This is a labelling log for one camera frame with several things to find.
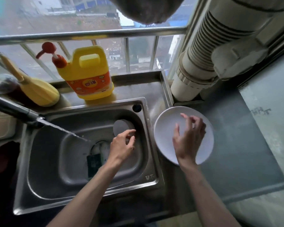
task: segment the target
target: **hand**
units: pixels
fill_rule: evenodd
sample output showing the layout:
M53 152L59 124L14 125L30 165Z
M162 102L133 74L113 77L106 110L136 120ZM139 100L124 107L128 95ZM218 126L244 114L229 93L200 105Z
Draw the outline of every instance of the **hand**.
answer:
M107 159L107 164L113 164L114 166L120 167L123 161L132 153L135 144L135 137L129 136L130 133L134 133L136 130L126 130L123 133L113 138L110 144L110 152Z
M196 164L196 155L205 135L206 124L202 118L187 116L181 113L186 119L186 129L183 136L180 136L179 125L176 123L173 136L173 145L180 167Z

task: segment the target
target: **forearm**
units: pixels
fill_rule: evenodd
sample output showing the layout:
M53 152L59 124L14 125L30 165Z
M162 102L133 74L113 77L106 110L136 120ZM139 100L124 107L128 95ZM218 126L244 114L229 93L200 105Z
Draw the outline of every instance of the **forearm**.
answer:
M196 165L182 167L203 227L240 227Z
M67 204L47 227L84 227L89 226L96 209L118 166L105 164L83 189Z

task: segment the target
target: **yellow brush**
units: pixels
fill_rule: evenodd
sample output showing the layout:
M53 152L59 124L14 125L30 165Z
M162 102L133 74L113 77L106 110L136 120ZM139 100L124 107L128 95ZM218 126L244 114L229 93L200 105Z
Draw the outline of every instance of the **yellow brush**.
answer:
M21 90L34 103L42 107L50 107L58 102L60 94L56 88L43 80L29 77L3 54L0 54L0 58L10 73L18 79Z

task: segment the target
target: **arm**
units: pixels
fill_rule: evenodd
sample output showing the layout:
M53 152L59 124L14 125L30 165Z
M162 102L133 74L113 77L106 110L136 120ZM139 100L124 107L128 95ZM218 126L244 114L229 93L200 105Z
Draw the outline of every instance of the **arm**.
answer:
M181 115L186 119L186 130L183 136L180 136L179 125L176 124L173 144L180 168L185 173L193 193L202 225L204 227L240 227L196 164L197 151L205 135L206 125L201 118Z
M135 137L126 145L126 137L136 130L127 130L115 137L110 144L110 153L96 175L68 203L47 227L84 227L89 226L96 209L111 180L118 172L123 161L134 149Z

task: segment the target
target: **faucet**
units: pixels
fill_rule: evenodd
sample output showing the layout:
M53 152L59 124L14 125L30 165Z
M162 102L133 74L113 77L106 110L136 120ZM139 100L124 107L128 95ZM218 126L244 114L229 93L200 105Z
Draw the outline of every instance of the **faucet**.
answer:
M44 126L41 122L37 121L38 118L43 119L37 112L16 104L12 101L0 97L0 111L9 114L27 125L41 128Z

